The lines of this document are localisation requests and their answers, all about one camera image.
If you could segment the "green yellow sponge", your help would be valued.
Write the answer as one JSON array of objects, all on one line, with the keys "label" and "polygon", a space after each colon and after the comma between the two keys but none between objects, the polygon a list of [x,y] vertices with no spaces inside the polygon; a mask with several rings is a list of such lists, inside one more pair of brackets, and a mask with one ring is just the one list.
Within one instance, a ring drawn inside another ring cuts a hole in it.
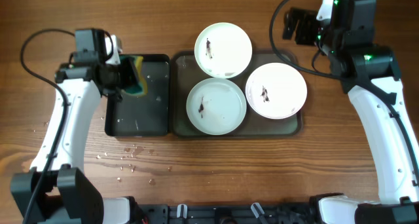
[{"label": "green yellow sponge", "polygon": [[147,81],[141,74],[142,65],[143,56],[123,55],[120,57],[117,87],[123,93],[134,97],[142,97],[147,94]]}]

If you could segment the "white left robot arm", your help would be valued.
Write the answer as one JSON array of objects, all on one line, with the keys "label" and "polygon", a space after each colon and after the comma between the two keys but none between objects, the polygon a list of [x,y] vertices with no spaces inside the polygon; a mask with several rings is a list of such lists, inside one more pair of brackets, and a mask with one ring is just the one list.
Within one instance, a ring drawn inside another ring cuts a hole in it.
[{"label": "white left robot arm", "polygon": [[146,223],[131,196],[103,198],[85,176],[84,151],[92,116],[102,97],[144,96],[141,56],[121,56],[120,41],[102,29],[73,32],[76,50],[50,85],[56,90],[42,146],[10,191],[24,223]]}]

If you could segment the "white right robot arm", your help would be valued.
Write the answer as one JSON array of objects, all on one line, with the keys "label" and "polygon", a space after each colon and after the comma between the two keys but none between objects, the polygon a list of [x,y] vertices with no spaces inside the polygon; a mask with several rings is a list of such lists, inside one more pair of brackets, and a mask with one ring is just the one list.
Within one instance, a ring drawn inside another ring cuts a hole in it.
[{"label": "white right robot arm", "polygon": [[378,178],[378,201],[342,193],[310,198],[314,223],[417,223],[418,142],[393,51],[374,43],[376,0],[323,0],[316,12],[291,9],[283,38],[314,45],[330,61],[362,122]]}]

